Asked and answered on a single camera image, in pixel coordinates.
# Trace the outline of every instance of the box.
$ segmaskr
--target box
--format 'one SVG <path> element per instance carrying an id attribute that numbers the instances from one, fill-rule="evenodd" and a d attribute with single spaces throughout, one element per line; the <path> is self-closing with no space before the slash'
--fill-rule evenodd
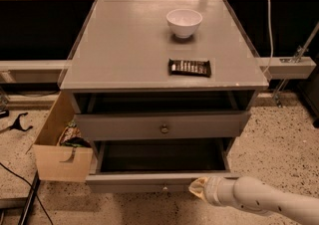
<path id="1" fill-rule="evenodd" d="M 33 145 L 40 180 L 85 182 L 93 156 L 92 149 L 57 145 L 61 133 L 73 117 L 71 102 L 61 92 Z"/>

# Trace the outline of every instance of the bowl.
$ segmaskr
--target bowl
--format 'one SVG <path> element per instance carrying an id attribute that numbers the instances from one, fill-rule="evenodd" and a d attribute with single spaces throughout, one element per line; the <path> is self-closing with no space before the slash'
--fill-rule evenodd
<path id="1" fill-rule="evenodd" d="M 202 16 L 190 9 L 175 9 L 167 13 L 167 23 L 179 38 L 190 37 L 199 27 Z"/>

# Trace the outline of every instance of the drawer handle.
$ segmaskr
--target drawer handle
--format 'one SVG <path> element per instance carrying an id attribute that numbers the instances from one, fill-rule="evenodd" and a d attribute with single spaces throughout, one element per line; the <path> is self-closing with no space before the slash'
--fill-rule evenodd
<path id="1" fill-rule="evenodd" d="M 160 127 L 160 132 L 162 133 L 168 133 L 169 130 L 168 130 L 168 127 L 166 124 L 163 124 L 161 127 Z"/>

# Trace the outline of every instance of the robotic arm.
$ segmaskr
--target robotic arm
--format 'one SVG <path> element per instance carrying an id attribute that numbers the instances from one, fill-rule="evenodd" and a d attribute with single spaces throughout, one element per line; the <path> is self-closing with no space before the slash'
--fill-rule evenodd
<path id="1" fill-rule="evenodd" d="M 260 215 L 276 212 L 301 224 L 319 224 L 319 199 L 285 193 L 252 177 L 202 177 L 189 191 L 214 206 L 232 206 Z"/>

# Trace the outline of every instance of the speckled floor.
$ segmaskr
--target speckled floor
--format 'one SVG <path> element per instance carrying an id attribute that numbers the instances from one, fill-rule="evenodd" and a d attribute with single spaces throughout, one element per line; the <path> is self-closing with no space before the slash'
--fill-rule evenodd
<path id="1" fill-rule="evenodd" d="M 319 198 L 319 129 L 295 94 L 282 96 L 279 109 L 269 94 L 258 97 L 252 117 L 229 154 L 231 170 L 253 176 L 284 191 Z M 0 119 L 0 129 L 16 115 Z M 11 130 L 0 135 L 0 161 L 30 182 L 35 173 L 33 149 L 37 128 L 47 110 L 27 110 L 27 133 Z M 23 197 L 28 185 L 0 168 L 0 198 Z M 212 207 L 190 193 L 95 194 L 82 183 L 41 182 L 39 197 L 54 224 L 296 224 L 273 214 L 268 217 L 230 207 Z M 20 209 L 7 210 L 3 224 L 17 224 Z M 49 224 L 35 201 L 29 224 Z"/>

